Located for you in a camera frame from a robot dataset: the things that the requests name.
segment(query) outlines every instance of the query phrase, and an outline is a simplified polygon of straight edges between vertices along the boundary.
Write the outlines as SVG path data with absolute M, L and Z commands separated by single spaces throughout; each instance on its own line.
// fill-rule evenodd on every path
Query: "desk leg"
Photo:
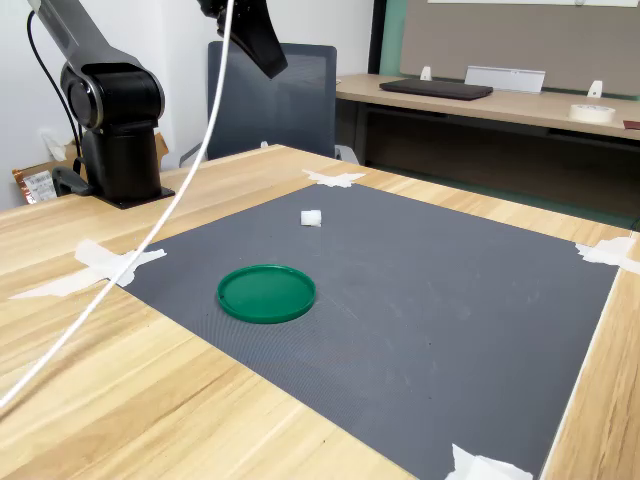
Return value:
M 356 115 L 356 138 L 354 142 L 356 158 L 360 165 L 366 165 L 367 149 L 367 109 L 366 103 L 358 102 L 358 112 Z

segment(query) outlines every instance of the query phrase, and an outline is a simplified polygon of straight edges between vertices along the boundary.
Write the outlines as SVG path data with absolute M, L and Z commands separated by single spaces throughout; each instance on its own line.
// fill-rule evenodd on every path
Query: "white cable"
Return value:
M 178 203 L 180 203 L 182 196 L 184 195 L 185 191 L 189 187 L 189 184 L 191 183 L 191 180 L 193 179 L 193 176 L 195 175 L 196 170 L 198 170 L 198 167 L 200 166 L 200 163 L 204 158 L 205 152 L 207 151 L 207 147 L 209 146 L 209 142 L 211 141 L 211 135 L 213 134 L 213 129 L 216 125 L 216 119 L 218 118 L 218 111 L 220 110 L 220 101 L 222 99 L 222 90 L 224 87 L 224 77 L 227 71 L 227 57 L 229 54 L 229 40 L 231 38 L 231 21 L 233 18 L 234 2 L 235 0 L 229 0 L 227 2 L 227 17 L 224 23 L 225 32 L 224 32 L 224 41 L 222 44 L 222 59 L 220 62 L 220 74 L 218 76 L 218 88 L 216 89 L 216 96 L 213 102 L 211 120 L 209 121 L 209 127 L 207 128 L 207 133 L 204 137 L 204 140 L 202 141 L 202 146 L 200 147 L 200 151 L 198 152 L 196 161 L 191 167 L 191 170 L 189 170 L 189 174 L 187 175 L 187 178 L 185 178 L 184 182 L 182 183 L 182 186 L 180 187 L 180 190 L 178 191 L 175 198 L 171 202 L 171 205 L 169 205 L 169 208 L 167 208 L 167 210 L 164 212 L 160 220 L 158 220 L 158 223 L 156 223 L 155 227 L 153 227 L 151 232 L 149 232 L 149 235 L 147 235 L 147 237 L 142 241 L 142 243 L 140 244 L 138 249 L 135 251 L 135 253 L 129 258 L 129 261 L 127 261 L 126 264 L 120 269 L 120 271 L 118 271 L 117 275 L 113 277 L 109 281 L 109 283 L 107 283 L 107 285 L 102 289 L 102 291 L 98 294 L 98 296 L 94 298 L 93 301 L 89 304 L 87 309 L 84 312 L 82 312 L 82 315 L 80 315 L 80 317 L 78 317 L 78 319 L 75 322 L 73 322 L 73 324 L 67 329 L 67 331 L 64 332 L 64 334 L 49 349 L 49 351 L 45 353 L 44 356 L 40 358 L 40 360 L 38 360 L 33 365 L 33 367 L 29 369 L 29 371 L 24 375 L 24 377 L 22 377 L 18 381 L 18 383 L 16 383 L 13 386 L 13 388 L 4 395 L 4 397 L 2 397 L 2 400 L 0 400 L 0 409 L 3 409 L 6 405 L 9 404 L 11 400 L 13 400 L 13 398 L 20 392 L 20 390 L 22 390 L 22 388 L 24 388 L 24 386 L 27 383 L 29 383 L 29 381 L 33 377 L 37 375 L 37 373 L 42 369 L 42 367 L 44 367 L 46 363 L 49 360 L 51 360 L 51 358 L 57 353 L 57 351 L 60 350 L 60 348 L 66 343 L 66 341 L 69 340 L 69 338 L 71 338 L 74 332 L 82 326 L 82 324 L 87 319 L 87 317 L 91 314 L 91 312 L 95 310 L 98 304 L 104 299 L 104 297 L 107 296 L 107 294 L 111 291 L 111 289 L 118 282 L 118 280 L 120 280 L 120 277 L 122 277 L 122 275 L 124 275 L 125 272 L 129 270 L 129 268 L 136 262 L 136 260 L 138 260 L 140 255 L 142 255 L 142 252 L 144 252 L 145 248 L 149 246 L 153 238 L 164 226 L 164 224 L 169 219 L 169 217 L 171 216 L 175 208 L 178 206 Z

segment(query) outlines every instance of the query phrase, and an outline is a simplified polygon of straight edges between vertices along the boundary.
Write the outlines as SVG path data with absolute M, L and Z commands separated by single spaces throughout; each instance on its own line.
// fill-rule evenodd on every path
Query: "white cube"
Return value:
M 320 227 L 322 225 L 322 211 L 309 210 L 300 214 L 300 223 L 305 227 Z

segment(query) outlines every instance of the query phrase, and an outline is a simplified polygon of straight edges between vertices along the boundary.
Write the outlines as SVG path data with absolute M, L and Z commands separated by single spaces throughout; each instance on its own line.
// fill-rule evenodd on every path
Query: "white tape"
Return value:
M 593 248 L 576 243 L 576 248 L 585 262 L 615 265 L 623 270 L 640 275 L 640 262 L 627 257 L 635 243 L 635 238 L 618 237 L 613 240 L 601 240 Z
M 533 480 L 533 475 L 510 463 L 471 455 L 453 445 L 455 470 L 446 480 Z
M 66 297 L 72 293 L 79 292 L 105 278 L 111 279 L 114 277 L 133 253 L 134 252 L 131 251 L 124 255 L 116 255 L 91 240 L 83 240 L 76 247 L 75 258 L 79 262 L 87 265 L 88 268 L 67 275 L 66 277 L 58 278 L 51 283 L 34 288 L 33 290 L 15 295 L 11 297 L 11 300 L 46 296 Z M 120 280 L 118 280 L 118 285 L 126 287 L 133 282 L 136 268 L 164 257 L 165 255 L 164 250 L 143 253 Z
M 600 105 L 571 105 L 569 118 L 586 123 L 609 123 L 615 114 L 615 109 Z
M 322 175 L 321 173 L 312 172 L 310 170 L 302 171 L 309 175 L 309 180 L 317 181 L 318 185 L 342 188 L 349 188 L 352 185 L 352 182 L 366 175 L 366 173 L 343 173 L 337 177 L 330 177 L 329 175 Z

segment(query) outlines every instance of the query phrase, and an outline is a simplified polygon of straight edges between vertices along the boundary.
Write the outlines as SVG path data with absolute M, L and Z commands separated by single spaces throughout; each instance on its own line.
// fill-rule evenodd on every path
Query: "small white object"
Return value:
M 520 93 L 540 93 L 546 72 L 514 68 L 467 67 L 464 83 Z
M 29 203 L 40 203 L 58 197 L 48 170 L 25 177 L 24 184 L 31 192 Z
M 614 108 L 601 105 L 571 105 L 569 118 L 585 123 L 609 123 L 615 114 Z
M 600 240 L 593 248 L 576 243 L 576 248 L 585 262 L 615 265 L 627 272 L 640 275 L 640 262 L 627 257 L 635 243 L 635 238 L 618 237 L 612 240 Z
M 343 173 L 337 177 L 322 175 L 321 173 L 312 172 L 310 170 L 302 170 L 309 175 L 309 180 L 315 180 L 318 185 L 326 185 L 327 187 L 349 188 L 355 180 L 362 178 L 366 173 Z
M 427 81 L 431 81 L 433 80 L 431 78 L 431 67 L 430 66 L 426 66 L 422 69 L 422 73 L 420 74 L 420 80 L 427 80 Z
M 455 470 L 446 480 L 533 480 L 533 475 L 510 463 L 471 455 L 453 445 Z
M 322 226 L 322 211 L 321 210 L 309 210 L 300 213 L 300 223 L 305 227 L 320 227 Z
M 116 255 L 91 240 L 83 240 L 76 247 L 75 258 L 79 262 L 87 265 L 88 268 L 67 275 L 66 277 L 58 278 L 53 282 L 34 288 L 33 290 L 15 295 L 11 297 L 11 300 L 46 296 L 66 297 L 72 293 L 84 290 L 105 278 L 113 278 L 118 271 L 124 267 L 133 254 L 134 252 L 131 251 L 124 255 Z M 144 252 L 120 277 L 118 285 L 126 287 L 133 282 L 136 268 L 164 256 L 166 256 L 164 250 Z
M 602 80 L 596 80 L 591 84 L 591 88 L 589 89 L 589 93 L 587 94 L 589 98 L 601 98 L 602 97 Z

